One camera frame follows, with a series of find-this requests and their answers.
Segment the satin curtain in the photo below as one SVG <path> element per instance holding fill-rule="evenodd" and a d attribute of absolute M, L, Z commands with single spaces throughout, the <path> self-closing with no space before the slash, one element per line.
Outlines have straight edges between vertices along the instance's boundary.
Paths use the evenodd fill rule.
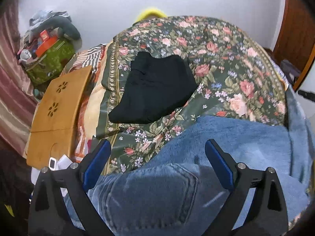
<path fill-rule="evenodd" d="M 22 155 L 36 99 L 33 85 L 15 57 L 18 49 L 18 0 L 13 0 L 0 15 L 0 136 Z"/>

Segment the floral blanket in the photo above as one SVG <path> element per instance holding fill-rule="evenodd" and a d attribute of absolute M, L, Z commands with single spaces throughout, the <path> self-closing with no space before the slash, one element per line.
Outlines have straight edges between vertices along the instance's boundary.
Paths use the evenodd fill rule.
<path fill-rule="evenodd" d="M 183 107 L 154 123 L 112 123 L 108 113 L 119 103 L 139 51 L 188 57 L 199 86 Z M 169 17 L 138 22 L 108 44 L 84 127 L 87 139 L 106 137 L 112 144 L 103 173 L 123 173 L 148 162 L 201 115 L 283 125 L 285 113 L 284 87 L 270 58 L 242 30 L 215 18 Z"/>

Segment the wooden bed tray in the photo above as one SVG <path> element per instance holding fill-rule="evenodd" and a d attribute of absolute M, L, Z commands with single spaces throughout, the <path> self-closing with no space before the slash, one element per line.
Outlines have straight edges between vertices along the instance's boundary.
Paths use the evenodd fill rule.
<path fill-rule="evenodd" d="M 49 84 L 32 124 L 27 164 L 41 169 L 50 157 L 74 154 L 75 122 L 92 66 L 54 79 Z"/>

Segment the jeans pocket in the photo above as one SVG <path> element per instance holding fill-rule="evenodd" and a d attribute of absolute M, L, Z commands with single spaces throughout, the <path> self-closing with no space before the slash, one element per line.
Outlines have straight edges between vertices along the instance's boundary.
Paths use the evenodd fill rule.
<path fill-rule="evenodd" d="M 165 228 L 186 223 L 198 178 L 178 164 L 121 175 L 104 191 L 100 215 L 113 231 Z"/>

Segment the white wall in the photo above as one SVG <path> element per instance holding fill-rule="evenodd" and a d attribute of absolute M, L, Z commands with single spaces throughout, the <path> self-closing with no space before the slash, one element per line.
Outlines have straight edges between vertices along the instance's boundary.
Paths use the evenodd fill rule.
<path fill-rule="evenodd" d="M 67 10 L 82 36 L 82 49 L 109 42 L 130 27 L 141 11 L 156 7 L 167 15 L 202 15 L 236 24 L 264 47 L 274 46 L 283 0 L 19 0 L 19 30 L 38 10 Z"/>
<path fill-rule="evenodd" d="M 304 82 L 302 83 L 300 90 L 310 91 L 315 93 L 315 66 L 314 64 L 311 67 L 311 70 L 308 72 Z M 315 115 L 315 102 L 312 102 L 308 99 L 303 98 L 302 96 L 297 95 L 297 99 L 300 102 L 306 117 L 311 118 Z M 313 118 L 314 125 L 313 128 L 315 129 L 315 117 Z"/>

